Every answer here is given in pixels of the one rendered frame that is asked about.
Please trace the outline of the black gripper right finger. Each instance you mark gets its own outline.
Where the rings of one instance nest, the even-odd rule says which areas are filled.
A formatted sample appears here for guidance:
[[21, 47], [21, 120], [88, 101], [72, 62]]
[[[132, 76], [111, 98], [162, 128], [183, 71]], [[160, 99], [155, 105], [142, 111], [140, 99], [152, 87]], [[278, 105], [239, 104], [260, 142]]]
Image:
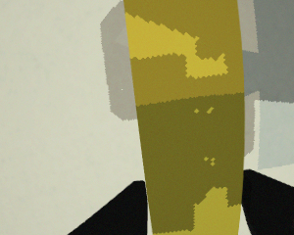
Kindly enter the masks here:
[[244, 169], [242, 203], [252, 235], [294, 235], [294, 187]]

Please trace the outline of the yellow bar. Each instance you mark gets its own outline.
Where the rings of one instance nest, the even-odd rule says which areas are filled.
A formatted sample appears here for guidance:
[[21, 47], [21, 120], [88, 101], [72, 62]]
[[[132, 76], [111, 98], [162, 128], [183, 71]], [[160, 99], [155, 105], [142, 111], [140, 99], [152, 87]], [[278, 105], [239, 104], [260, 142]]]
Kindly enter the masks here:
[[123, 0], [152, 235], [238, 235], [244, 63], [237, 0]]

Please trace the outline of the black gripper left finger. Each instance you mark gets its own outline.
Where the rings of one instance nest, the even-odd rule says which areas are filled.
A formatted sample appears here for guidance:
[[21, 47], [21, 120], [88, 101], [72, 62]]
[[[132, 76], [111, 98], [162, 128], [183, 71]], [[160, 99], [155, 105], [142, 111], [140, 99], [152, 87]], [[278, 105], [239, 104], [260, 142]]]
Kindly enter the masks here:
[[132, 181], [68, 235], [148, 235], [146, 183]]

